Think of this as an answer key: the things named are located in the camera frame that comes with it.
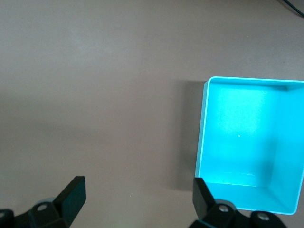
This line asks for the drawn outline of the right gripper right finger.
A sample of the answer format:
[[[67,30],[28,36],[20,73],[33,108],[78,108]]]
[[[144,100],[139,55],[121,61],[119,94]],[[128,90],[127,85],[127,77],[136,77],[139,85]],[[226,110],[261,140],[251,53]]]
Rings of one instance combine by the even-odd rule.
[[[231,202],[215,200],[202,178],[193,179],[192,202],[198,219],[190,228],[286,228],[271,212],[254,211],[247,217]]]

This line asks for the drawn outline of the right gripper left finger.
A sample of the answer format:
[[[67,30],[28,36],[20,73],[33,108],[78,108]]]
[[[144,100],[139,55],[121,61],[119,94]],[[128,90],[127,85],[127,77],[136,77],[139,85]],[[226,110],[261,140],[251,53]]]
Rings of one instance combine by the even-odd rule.
[[[45,199],[14,215],[0,209],[0,228],[70,228],[86,201],[84,176],[76,176],[54,199]]]

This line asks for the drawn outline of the turquoise plastic bin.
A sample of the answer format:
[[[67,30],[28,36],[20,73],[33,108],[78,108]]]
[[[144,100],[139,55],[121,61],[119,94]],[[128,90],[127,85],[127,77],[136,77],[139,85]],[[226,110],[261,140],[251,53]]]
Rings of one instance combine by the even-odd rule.
[[[304,182],[304,81],[210,78],[195,176],[237,209],[295,214]]]

